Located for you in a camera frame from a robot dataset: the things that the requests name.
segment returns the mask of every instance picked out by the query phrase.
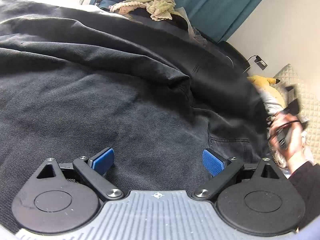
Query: black jacket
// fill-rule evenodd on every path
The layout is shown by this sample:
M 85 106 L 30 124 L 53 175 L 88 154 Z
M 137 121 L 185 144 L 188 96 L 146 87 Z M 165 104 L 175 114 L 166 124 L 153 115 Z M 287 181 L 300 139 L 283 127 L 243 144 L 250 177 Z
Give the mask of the black jacket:
M 0 1 L 0 223 L 47 157 L 113 147 L 107 178 L 130 189 L 192 191 L 202 151 L 256 163 L 269 153 L 255 88 L 212 53 L 114 15 Z
M 320 166 L 312 166 L 310 162 L 306 162 L 289 177 L 289 181 L 306 205 L 304 217 L 299 225 L 301 229 L 320 215 Z

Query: quilted cushion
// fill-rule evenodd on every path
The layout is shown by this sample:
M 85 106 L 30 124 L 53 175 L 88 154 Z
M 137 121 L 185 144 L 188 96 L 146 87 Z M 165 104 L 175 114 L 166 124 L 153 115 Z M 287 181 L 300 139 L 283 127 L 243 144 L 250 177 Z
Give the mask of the quilted cushion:
M 275 78 L 280 79 L 280 82 L 272 86 L 280 92 L 285 101 L 288 98 L 285 87 L 293 84 L 296 85 L 298 98 L 301 103 L 300 114 L 310 121 L 307 129 L 307 144 L 310 146 L 315 162 L 320 163 L 320 102 L 308 90 L 303 80 L 298 78 L 297 73 L 290 64 L 286 65 Z

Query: plush toy ear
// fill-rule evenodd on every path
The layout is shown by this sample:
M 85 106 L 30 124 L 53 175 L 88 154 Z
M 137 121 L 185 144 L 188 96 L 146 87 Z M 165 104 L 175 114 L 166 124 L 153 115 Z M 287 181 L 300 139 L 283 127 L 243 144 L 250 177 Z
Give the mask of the plush toy ear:
M 278 84 L 280 82 L 280 80 L 276 78 L 267 78 L 267 81 L 269 84 Z

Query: wall outlet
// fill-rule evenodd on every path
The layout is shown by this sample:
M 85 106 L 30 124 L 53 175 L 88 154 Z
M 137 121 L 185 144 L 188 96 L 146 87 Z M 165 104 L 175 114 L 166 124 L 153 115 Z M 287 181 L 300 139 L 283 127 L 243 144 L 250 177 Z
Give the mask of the wall outlet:
M 259 56 L 256 56 L 256 59 L 254 62 L 262 69 L 264 70 L 268 65 L 265 63 Z

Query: human hand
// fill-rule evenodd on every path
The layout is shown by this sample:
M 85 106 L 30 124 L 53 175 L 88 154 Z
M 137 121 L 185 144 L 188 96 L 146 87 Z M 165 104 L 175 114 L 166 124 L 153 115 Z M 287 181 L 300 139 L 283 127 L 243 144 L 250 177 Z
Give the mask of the human hand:
M 270 128 L 270 143 L 281 155 L 284 156 L 292 173 L 306 162 L 306 159 L 302 153 L 302 126 L 300 122 L 293 122 L 288 124 L 291 126 L 292 133 L 290 144 L 286 150 L 280 148 L 276 132 L 281 125 L 294 120 L 297 120 L 296 116 L 293 116 L 291 114 L 284 115 L 282 113 L 278 113 Z

